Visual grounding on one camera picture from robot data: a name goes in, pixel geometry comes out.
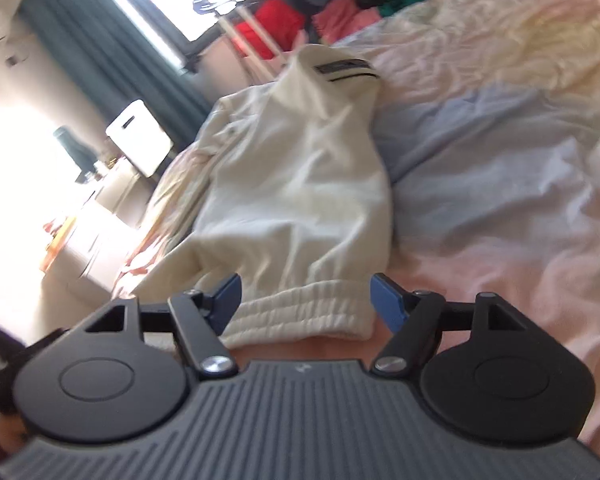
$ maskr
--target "teal curtain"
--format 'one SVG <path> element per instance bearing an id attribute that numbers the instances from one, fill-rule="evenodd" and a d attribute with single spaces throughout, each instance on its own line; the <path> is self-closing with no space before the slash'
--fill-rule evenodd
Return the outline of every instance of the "teal curtain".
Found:
<path id="1" fill-rule="evenodd" d="M 20 13 L 107 122 L 142 99 L 181 151 L 210 104 L 114 0 L 23 0 Z"/>

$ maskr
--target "round black pad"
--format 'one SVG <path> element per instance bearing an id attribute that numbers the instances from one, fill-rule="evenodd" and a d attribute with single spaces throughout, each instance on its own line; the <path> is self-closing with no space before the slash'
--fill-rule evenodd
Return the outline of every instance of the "round black pad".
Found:
<path id="1" fill-rule="evenodd" d="M 106 444 L 163 422 L 184 399 L 187 380 L 173 357 L 128 334 L 81 333 L 28 363 L 13 392 L 35 432 Z"/>
<path id="2" fill-rule="evenodd" d="M 87 359 L 70 365 L 60 375 L 60 387 L 78 400 L 102 401 L 124 394 L 133 384 L 132 368 L 116 359 Z"/>
<path id="3" fill-rule="evenodd" d="M 474 379 L 484 392 L 503 399 L 535 397 L 549 384 L 546 371 L 521 357 L 489 359 L 475 369 Z"/>
<path id="4" fill-rule="evenodd" d="M 575 356 L 527 331 L 472 335 L 429 361 L 420 387 L 450 426 L 499 445 L 577 436 L 594 397 L 592 377 Z"/>

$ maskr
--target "metal screw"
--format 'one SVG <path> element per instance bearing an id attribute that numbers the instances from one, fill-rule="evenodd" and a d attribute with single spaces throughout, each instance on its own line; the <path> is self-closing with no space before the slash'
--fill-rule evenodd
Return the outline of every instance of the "metal screw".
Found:
<path id="1" fill-rule="evenodd" d="M 235 364 L 232 359 L 223 355 L 212 355 L 202 361 L 200 366 L 208 374 L 224 374 L 231 370 Z"/>
<path id="2" fill-rule="evenodd" d="M 376 370 L 384 372 L 385 374 L 397 374 L 407 367 L 407 361 L 401 357 L 389 355 L 379 358 L 378 361 L 376 361 L 375 366 Z"/>

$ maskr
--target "ribbed black surface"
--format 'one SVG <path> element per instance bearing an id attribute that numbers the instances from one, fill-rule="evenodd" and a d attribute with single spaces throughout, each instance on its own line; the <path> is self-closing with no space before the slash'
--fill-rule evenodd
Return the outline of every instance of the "ribbed black surface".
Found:
<path id="1" fill-rule="evenodd" d="M 575 440 L 533 450 L 469 442 L 410 389 L 358 362 L 257 362 L 199 387 L 145 437 L 106 448 L 36 440 L 1 469 L 13 480 L 594 480 Z"/>

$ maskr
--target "red clothing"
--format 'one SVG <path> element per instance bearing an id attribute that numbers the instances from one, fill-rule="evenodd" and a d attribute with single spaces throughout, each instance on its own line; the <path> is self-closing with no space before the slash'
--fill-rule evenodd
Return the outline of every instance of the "red clothing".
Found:
<path id="1" fill-rule="evenodd" d="M 254 14 L 262 28 L 279 44 L 283 52 L 293 50 L 294 40 L 304 27 L 304 16 L 282 0 L 267 0 Z M 273 52 L 264 44 L 251 25 L 239 23 L 235 28 L 262 59 L 273 59 Z"/>

